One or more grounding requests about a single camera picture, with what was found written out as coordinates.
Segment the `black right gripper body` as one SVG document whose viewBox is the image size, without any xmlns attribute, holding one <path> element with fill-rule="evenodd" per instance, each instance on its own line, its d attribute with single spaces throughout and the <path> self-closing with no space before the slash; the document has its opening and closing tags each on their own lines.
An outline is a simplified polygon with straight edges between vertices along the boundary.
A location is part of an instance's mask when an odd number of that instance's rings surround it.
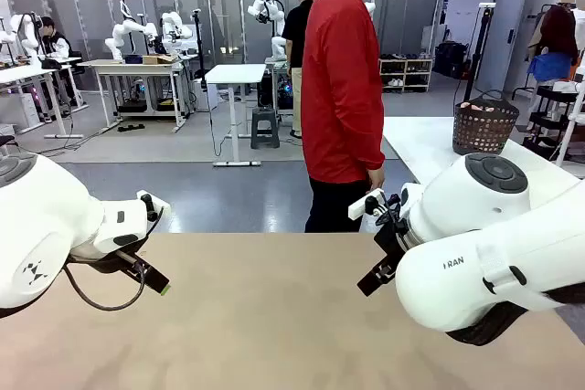
<svg viewBox="0 0 585 390">
<path fill-rule="evenodd" d="M 381 217 L 376 220 L 376 225 L 379 230 L 374 240 L 385 253 L 377 267 L 396 268 L 409 249 L 406 241 L 406 235 L 410 231 L 408 222 L 406 219 Z"/>
</svg>

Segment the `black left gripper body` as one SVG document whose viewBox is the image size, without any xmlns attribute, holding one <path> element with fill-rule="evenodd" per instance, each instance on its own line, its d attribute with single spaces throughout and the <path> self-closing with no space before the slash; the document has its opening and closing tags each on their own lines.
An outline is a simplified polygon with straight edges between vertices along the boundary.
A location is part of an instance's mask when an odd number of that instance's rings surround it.
<svg viewBox="0 0 585 390">
<path fill-rule="evenodd" d="M 85 264 L 102 274 L 123 271 L 126 274 L 138 274 L 144 268 L 144 262 L 137 256 L 138 250 L 147 241 L 148 236 L 139 238 L 135 234 L 115 237 L 112 240 L 113 250 L 100 257 L 83 257 L 70 253 L 67 263 Z"/>
</svg>

